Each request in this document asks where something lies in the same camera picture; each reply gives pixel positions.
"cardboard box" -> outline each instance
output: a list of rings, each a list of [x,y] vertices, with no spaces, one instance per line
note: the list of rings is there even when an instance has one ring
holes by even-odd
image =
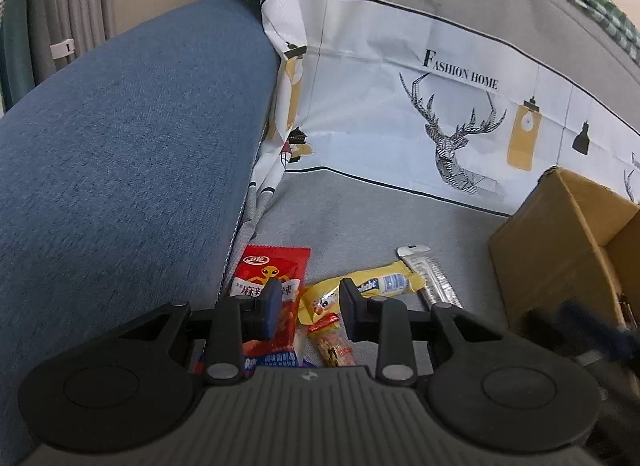
[[[640,315],[639,209],[569,170],[548,170],[489,241],[511,329],[530,309],[555,309],[572,297],[623,325],[624,292]]]

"pendant lamp print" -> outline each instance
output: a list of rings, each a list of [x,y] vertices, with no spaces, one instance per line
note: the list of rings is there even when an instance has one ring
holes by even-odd
[[[456,150],[465,147],[468,142],[468,135],[477,133],[491,133],[498,126],[502,124],[507,114],[505,110],[501,118],[496,121],[496,110],[494,103],[491,100],[491,95],[487,92],[486,97],[489,100],[489,106],[491,112],[489,116],[476,126],[476,109],[471,110],[471,118],[468,123],[463,123],[462,126],[457,125],[456,131],[453,135],[445,135],[440,128],[439,119],[433,112],[433,99],[435,94],[431,94],[427,105],[424,106],[422,97],[420,97],[420,82],[429,75],[429,73],[420,76],[411,85],[411,90],[404,83],[404,78],[400,74],[400,82],[402,87],[409,96],[411,104],[417,110],[418,113],[425,119],[424,129],[426,134],[435,143],[435,156],[436,156],[436,168],[440,173],[440,177],[449,186],[458,189],[460,191],[476,195],[479,189],[482,188],[485,192],[500,195],[496,191],[500,186],[499,184],[484,175],[478,175],[470,170],[467,170],[458,164],[456,159]]]
[[[585,121],[582,123],[582,131],[575,136],[572,146],[577,152],[587,155],[589,152],[589,143],[589,123]]]
[[[538,86],[540,66],[536,74],[534,89]],[[516,117],[511,129],[511,139],[507,150],[507,164],[524,171],[531,171],[533,167],[533,153],[536,149],[538,132],[542,114],[536,103],[536,98],[524,101],[516,110]]]
[[[289,59],[284,68],[284,72],[291,84],[291,101],[289,113],[287,115],[287,130],[292,128],[298,112],[298,102],[300,101],[300,90],[302,88],[302,54],[306,52],[306,47],[300,48],[289,43]]]
[[[300,158],[305,155],[313,155],[314,149],[306,141],[306,133],[304,133],[300,129],[300,126],[296,126],[293,130],[291,130],[287,142],[289,142],[289,146],[291,149],[291,159],[289,161],[290,163],[293,164],[295,162],[298,162]]]

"snack package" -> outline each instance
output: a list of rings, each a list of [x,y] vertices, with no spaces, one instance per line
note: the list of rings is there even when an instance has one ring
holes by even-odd
[[[438,261],[433,256],[433,252],[428,245],[406,245],[398,247],[398,256],[409,268],[417,272],[424,278],[426,284],[423,290],[418,291],[420,296],[425,300],[428,306],[436,302],[443,301],[460,307],[462,304],[458,299],[458,295],[451,287],[449,280]]]
[[[330,313],[308,330],[309,338],[316,342],[318,352],[327,367],[352,367],[353,349],[340,332],[340,319]]]
[[[340,312],[338,286],[343,278],[351,278],[364,297],[395,296],[424,287],[424,279],[399,260],[385,267],[329,278],[312,285],[302,295],[298,309],[300,323],[313,325],[329,313]]]
[[[298,366],[293,340],[300,287],[310,254],[311,250],[306,247],[249,245],[244,250],[229,296],[260,296],[268,279],[277,278],[282,282],[282,311],[276,335],[269,341],[253,340],[242,345],[245,372],[257,365]]]

